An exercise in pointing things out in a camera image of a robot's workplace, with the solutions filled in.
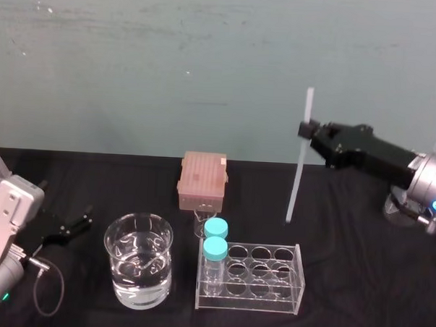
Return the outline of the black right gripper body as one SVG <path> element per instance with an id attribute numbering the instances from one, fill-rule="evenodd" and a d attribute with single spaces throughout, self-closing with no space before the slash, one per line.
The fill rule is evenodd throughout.
<path id="1" fill-rule="evenodd" d="M 367 125 L 331 124 L 330 144 L 334 146 L 329 164 L 337 169 L 353 167 L 407 189 L 414 178 L 412 151 L 381 140 Z"/>

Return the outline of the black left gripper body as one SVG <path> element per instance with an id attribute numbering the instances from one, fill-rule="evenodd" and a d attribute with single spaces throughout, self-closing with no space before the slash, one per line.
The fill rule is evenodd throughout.
<path id="1" fill-rule="evenodd" d="M 20 247 L 25 254 L 34 254 L 50 235 L 58 232 L 58 226 L 58 216 L 40 208 L 35 217 L 20 232 Z"/>

